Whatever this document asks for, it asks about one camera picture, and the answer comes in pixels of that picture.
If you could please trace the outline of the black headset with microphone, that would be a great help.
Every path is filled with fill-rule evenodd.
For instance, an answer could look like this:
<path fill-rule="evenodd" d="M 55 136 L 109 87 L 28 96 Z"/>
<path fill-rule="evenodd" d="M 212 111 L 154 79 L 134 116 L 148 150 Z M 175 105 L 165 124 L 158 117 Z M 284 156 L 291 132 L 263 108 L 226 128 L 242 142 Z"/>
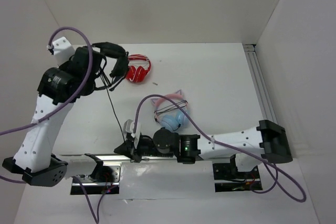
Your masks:
<path fill-rule="evenodd" d="M 113 69 L 109 73 L 109 78 L 107 77 L 108 88 L 105 90 L 114 91 L 116 87 L 125 79 L 129 71 L 129 52 L 126 51 L 122 46 L 113 44 L 111 42 L 97 42 L 93 43 L 92 48 L 99 48 L 99 54 L 102 59 L 111 58 L 115 59 L 116 62 Z"/>

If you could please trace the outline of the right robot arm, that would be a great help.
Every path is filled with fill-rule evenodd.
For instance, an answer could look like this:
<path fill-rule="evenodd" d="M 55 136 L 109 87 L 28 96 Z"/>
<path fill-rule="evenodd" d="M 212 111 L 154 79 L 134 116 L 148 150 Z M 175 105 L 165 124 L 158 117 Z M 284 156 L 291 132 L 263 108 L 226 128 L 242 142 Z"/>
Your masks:
<path fill-rule="evenodd" d="M 183 164 L 231 158 L 229 172 L 240 178 L 262 162 L 286 164 L 293 160 L 285 129 L 270 120 L 240 132 L 217 135 L 178 134 L 162 127 L 150 137 L 133 133 L 133 127 L 133 121 L 125 123 L 125 142 L 114 152 L 136 163 L 144 157 L 176 157 Z"/>

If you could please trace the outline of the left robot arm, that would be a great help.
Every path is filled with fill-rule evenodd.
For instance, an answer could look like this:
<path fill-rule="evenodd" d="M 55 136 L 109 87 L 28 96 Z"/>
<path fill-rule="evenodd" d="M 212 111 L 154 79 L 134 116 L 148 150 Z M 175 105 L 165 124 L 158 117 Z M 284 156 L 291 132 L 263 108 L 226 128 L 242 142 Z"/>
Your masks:
<path fill-rule="evenodd" d="M 57 67 L 45 71 L 38 86 L 35 113 L 21 147 L 2 166 L 21 175 L 20 184 L 53 187 L 62 179 L 85 175 L 91 181 L 103 177 L 103 162 L 92 154 L 57 156 L 53 148 L 63 122 L 81 96 L 96 89 L 106 57 L 87 47 L 66 46 L 52 50 Z"/>

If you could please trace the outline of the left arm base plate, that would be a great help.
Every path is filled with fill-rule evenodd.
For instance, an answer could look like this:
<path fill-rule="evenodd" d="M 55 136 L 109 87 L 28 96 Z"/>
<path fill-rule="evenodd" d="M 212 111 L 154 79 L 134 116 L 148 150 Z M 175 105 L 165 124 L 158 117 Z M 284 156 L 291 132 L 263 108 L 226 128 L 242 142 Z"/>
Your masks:
<path fill-rule="evenodd" d="M 91 175 L 77 175 L 72 179 L 71 195 L 83 195 L 79 182 L 88 195 L 117 195 L 120 191 L 121 163 L 107 163 Z"/>

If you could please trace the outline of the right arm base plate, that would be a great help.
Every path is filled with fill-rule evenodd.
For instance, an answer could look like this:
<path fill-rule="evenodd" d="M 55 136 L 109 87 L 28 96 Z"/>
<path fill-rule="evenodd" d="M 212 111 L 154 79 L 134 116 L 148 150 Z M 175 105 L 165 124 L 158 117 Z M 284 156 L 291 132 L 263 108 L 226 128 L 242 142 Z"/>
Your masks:
<path fill-rule="evenodd" d="M 250 191 L 250 186 L 256 191 L 263 190 L 257 166 L 249 172 L 239 172 L 232 162 L 213 163 L 213 175 L 216 193 Z"/>

